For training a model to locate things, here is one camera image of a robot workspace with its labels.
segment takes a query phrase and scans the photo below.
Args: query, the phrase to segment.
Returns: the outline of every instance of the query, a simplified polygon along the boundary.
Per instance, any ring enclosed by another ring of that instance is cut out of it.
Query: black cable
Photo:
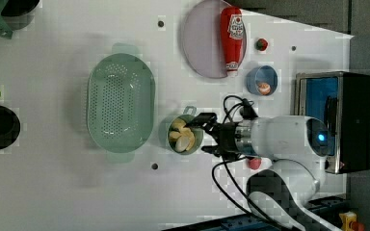
[[[226,112],[226,116],[225,116],[224,121],[222,123],[225,123],[227,119],[229,119],[230,122],[233,122],[233,116],[230,116],[230,114],[232,113],[232,111],[234,109],[236,109],[237,107],[240,107],[240,106],[243,106],[242,103],[238,103],[238,104],[233,105],[233,107],[228,112]]]
[[[253,208],[255,210],[257,210],[257,212],[260,213],[261,216],[263,216],[266,220],[268,220],[269,222],[273,222],[273,219],[270,218],[267,214],[265,214],[259,207],[257,207],[256,204],[254,204],[253,201],[251,201],[251,199],[245,194],[245,192],[243,192],[243,190],[240,188],[240,186],[237,184],[236,182],[236,179],[234,178],[234,176],[232,175],[232,173],[230,172],[229,170],[229,167],[227,166],[227,163],[224,162],[224,166],[226,168],[226,171],[227,171],[227,174],[229,175],[230,179],[232,180],[233,184],[236,186],[236,188],[239,190],[239,193],[245,197],[245,199],[248,200],[248,202],[250,203],[251,206],[253,206]]]
[[[274,227],[278,228],[278,229],[282,229],[283,227],[277,223],[275,223],[271,218],[269,218],[267,215],[263,216],[265,218],[268,218],[268,220],[266,219],[263,219],[257,215],[255,215],[254,213],[252,212],[249,212],[248,210],[246,210],[245,208],[243,208],[239,203],[237,203],[222,187],[221,185],[219,184],[219,182],[217,181],[216,177],[215,177],[215,170],[217,167],[219,166],[223,166],[223,165],[226,165],[226,164],[229,164],[229,163],[233,163],[233,162],[237,162],[237,161],[240,161],[240,160],[244,160],[246,159],[246,157],[243,157],[243,158],[239,158],[239,159],[236,159],[235,161],[230,161],[230,162],[227,162],[227,161],[223,161],[217,165],[215,165],[213,168],[212,168],[212,179],[213,181],[215,182],[216,186],[218,187],[218,189],[226,196],[226,198],[228,200],[230,200],[230,202],[232,202],[236,207],[238,207],[240,210],[242,210],[243,212],[245,212],[246,214],[252,216],[253,218],[256,218],[257,220],[259,221],[262,221],[262,222],[265,222],[265,223],[269,223],[271,225],[273,225]]]
[[[227,102],[227,99],[229,98],[235,98],[235,99],[239,99],[241,102],[243,101],[243,99],[237,95],[228,95],[227,97],[225,97],[224,99],[224,111],[225,111],[225,119],[227,119],[228,117],[230,117],[230,114],[229,114],[229,111],[227,110],[227,106],[226,106],[226,102]]]
[[[235,117],[235,115],[236,115],[237,111],[238,111],[241,107],[243,107],[243,105],[239,105],[239,107],[237,107],[237,108],[236,108],[235,112],[234,112],[234,113],[233,113],[233,115],[232,115],[232,119]]]

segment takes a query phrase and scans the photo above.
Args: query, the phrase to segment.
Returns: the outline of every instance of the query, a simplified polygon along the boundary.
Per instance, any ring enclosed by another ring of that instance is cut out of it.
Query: purple plate
[[[227,77],[221,43],[221,12],[230,5],[222,0],[205,0],[189,12],[182,31],[182,45],[189,65],[208,78]],[[241,61],[246,52],[243,38]]]

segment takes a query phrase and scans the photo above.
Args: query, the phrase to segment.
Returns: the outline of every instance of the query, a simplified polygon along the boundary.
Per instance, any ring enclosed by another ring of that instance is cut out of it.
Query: gray floor
[[[354,35],[351,68],[370,74],[370,0],[227,0],[265,13]],[[349,174],[352,210],[370,231],[370,170]]]

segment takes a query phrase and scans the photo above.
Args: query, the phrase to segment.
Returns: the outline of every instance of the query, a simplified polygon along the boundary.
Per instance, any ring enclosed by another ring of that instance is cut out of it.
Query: ketchup bottle
[[[227,76],[237,76],[245,28],[239,8],[228,7],[221,13],[221,39],[225,54]]]

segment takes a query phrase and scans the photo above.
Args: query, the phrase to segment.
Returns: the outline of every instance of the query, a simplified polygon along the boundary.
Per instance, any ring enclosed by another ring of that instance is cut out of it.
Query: white table
[[[0,231],[161,230],[241,213],[212,182],[219,160],[161,147],[159,122],[187,105],[223,118],[222,100],[231,93],[254,100],[260,116],[290,115],[296,73],[347,70],[351,37],[243,12],[249,45],[239,77],[206,79],[187,65],[178,43],[180,22],[197,2],[44,1],[33,24],[0,39],[0,104],[15,110],[23,127],[16,144],[0,152]],[[258,38],[271,43],[266,54],[253,49]],[[93,143],[84,118],[90,73],[116,42],[139,46],[157,83],[153,133],[127,164]],[[253,96],[243,85],[262,64],[277,70],[273,96]],[[232,169],[244,187],[254,174],[244,163]],[[223,170],[220,182],[236,193]],[[316,197],[344,193],[345,183],[345,175],[329,175]]]

